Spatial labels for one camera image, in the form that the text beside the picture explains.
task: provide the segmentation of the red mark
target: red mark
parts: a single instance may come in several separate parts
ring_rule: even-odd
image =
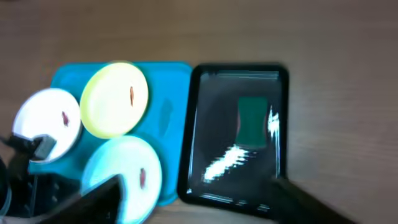
[[[141,168],[141,172],[139,174],[139,185],[141,186],[141,189],[145,187],[145,180],[146,180],[146,172],[144,168]]]
[[[69,125],[69,118],[63,111],[62,111],[62,119],[63,119],[63,125],[65,125],[65,127],[67,127]]]
[[[132,87],[130,87],[130,102],[131,102],[131,106],[132,106],[133,99],[134,99],[134,92],[132,90]]]

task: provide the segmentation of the plastic tray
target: plastic tray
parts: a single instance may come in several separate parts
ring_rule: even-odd
[[[88,80],[105,65],[106,63],[64,65],[54,75],[51,87],[69,91],[80,101]],[[192,68],[182,62],[137,62],[134,65],[147,78],[150,100],[141,121],[129,134],[134,133],[146,140],[158,153],[163,183],[157,205],[164,206],[177,199],[178,167]],[[49,164],[30,163],[29,172],[54,172],[80,180],[88,159],[105,141],[84,129],[80,139],[66,155]]]

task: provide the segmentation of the round lid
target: round lid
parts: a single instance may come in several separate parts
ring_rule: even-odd
[[[112,63],[99,70],[83,90],[81,120],[98,138],[120,136],[138,123],[147,102],[144,74],[130,63]]]
[[[80,110],[76,99],[58,88],[40,90],[19,109],[12,132],[33,139],[48,134],[56,143],[44,161],[51,162],[64,155],[80,133]]]
[[[116,174],[123,177],[118,222],[143,222],[154,209],[162,185],[162,169],[156,152],[150,144],[135,136],[107,141],[85,167],[81,194],[87,194]]]

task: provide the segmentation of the black plastic part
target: black plastic part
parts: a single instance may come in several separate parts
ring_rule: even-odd
[[[7,195],[9,193],[9,182],[6,165],[0,158],[0,215],[4,215],[7,202]]]
[[[272,186],[271,206],[274,208],[272,217],[279,223],[354,223],[288,180],[275,179],[270,185]]]
[[[56,174],[29,175],[25,179],[12,179],[13,192],[7,216],[30,218],[45,214],[79,191],[78,180]]]
[[[122,178],[116,175],[82,198],[72,197],[38,223],[116,223]]]
[[[180,160],[180,170],[178,174],[177,193],[178,196],[186,203],[194,203],[218,208],[225,208],[235,212],[248,213],[260,217],[271,218],[268,212],[258,210],[258,205],[239,206],[237,201],[231,203],[217,202],[207,198],[198,197],[187,193],[188,189],[188,171],[191,160],[191,148],[194,138],[195,116],[197,112],[198,94],[200,89],[201,76],[204,73],[217,75],[220,71],[256,71],[256,72],[277,72],[279,81],[282,84],[281,111],[283,111],[280,119],[280,172],[281,178],[287,178],[286,174],[286,149],[287,149],[287,105],[289,95],[289,74],[288,71],[279,63],[248,63],[248,64],[214,64],[207,63],[197,66],[191,76],[190,91],[188,96],[187,116],[185,120],[185,131],[183,137],[182,155]]]

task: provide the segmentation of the white lid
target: white lid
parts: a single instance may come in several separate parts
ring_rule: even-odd
[[[76,99],[58,88],[40,90],[19,109],[12,132],[33,139],[48,134],[54,140],[52,151],[44,161],[52,162],[64,155],[80,133],[80,110]]]

